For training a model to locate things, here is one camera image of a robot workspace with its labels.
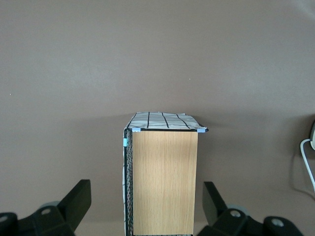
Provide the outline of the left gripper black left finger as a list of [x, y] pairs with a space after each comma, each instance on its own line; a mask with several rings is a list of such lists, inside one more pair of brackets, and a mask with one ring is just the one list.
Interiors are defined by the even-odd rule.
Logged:
[[56, 205], [43, 206], [18, 219], [13, 212], [0, 214], [2, 236], [73, 236], [92, 203], [91, 181], [80, 180]]

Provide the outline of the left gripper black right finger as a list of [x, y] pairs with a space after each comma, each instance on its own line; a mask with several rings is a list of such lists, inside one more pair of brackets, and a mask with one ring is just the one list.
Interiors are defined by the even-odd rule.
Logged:
[[208, 222], [199, 236], [301, 236], [294, 223], [279, 216], [268, 216], [262, 223], [242, 210], [228, 208], [211, 181], [203, 184], [202, 206]]

